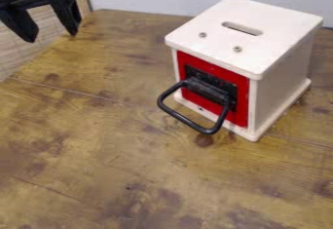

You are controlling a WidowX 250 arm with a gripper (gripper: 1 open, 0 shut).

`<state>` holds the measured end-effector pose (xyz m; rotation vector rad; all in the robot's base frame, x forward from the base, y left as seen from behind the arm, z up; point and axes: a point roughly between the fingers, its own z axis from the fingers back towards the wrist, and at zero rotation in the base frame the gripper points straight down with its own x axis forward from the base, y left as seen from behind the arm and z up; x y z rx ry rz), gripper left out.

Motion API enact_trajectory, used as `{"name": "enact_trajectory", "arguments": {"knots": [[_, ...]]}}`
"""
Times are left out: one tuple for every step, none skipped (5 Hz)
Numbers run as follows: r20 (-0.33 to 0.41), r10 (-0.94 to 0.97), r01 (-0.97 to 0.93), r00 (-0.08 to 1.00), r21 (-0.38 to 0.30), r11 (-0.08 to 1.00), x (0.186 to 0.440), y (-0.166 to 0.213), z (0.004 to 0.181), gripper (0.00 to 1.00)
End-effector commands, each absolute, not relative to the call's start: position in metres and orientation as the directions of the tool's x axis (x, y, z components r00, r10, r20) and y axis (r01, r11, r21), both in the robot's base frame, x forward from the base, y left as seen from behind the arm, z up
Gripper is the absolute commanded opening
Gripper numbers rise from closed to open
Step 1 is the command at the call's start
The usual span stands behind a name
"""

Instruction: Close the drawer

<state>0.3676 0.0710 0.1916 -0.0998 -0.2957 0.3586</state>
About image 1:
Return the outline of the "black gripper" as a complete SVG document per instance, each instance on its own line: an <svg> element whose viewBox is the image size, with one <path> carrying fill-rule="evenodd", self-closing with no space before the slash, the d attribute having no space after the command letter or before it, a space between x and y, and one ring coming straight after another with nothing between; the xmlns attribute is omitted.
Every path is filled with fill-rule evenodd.
<svg viewBox="0 0 333 229"><path fill-rule="evenodd" d="M0 0L0 21L28 43L33 43L39 27L28 9L51 5L53 12L71 36L75 36L81 22L76 0Z"/></svg>

